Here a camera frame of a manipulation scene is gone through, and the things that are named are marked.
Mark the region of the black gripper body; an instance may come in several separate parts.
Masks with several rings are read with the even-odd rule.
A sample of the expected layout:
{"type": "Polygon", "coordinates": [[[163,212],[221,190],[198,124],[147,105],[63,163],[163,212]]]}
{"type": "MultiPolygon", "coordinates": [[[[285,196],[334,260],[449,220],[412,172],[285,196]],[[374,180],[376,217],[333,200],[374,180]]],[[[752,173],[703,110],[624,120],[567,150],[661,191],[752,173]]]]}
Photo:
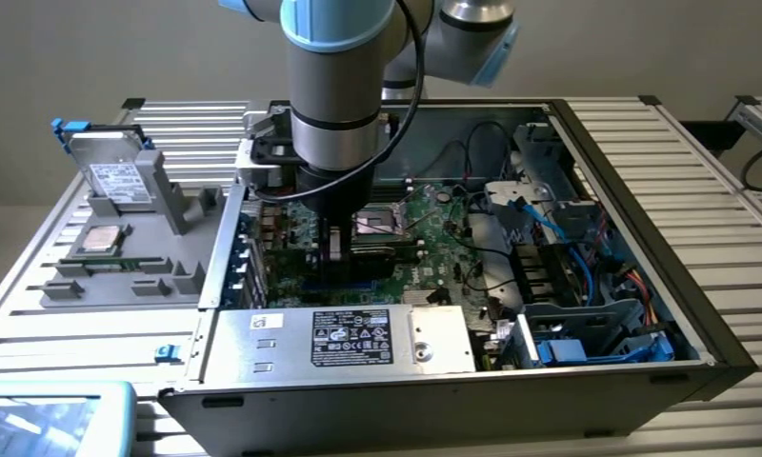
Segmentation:
{"type": "MultiPolygon", "coordinates": [[[[297,171],[298,191],[309,191],[322,187],[349,172],[318,169],[304,166],[297,171]]],[[[364,171],[357,178],[340,184],[313,197],[302,199],[304,205],[329,221],[348,220],[369,203],[374,183],[374,169],[364,171]]]]}

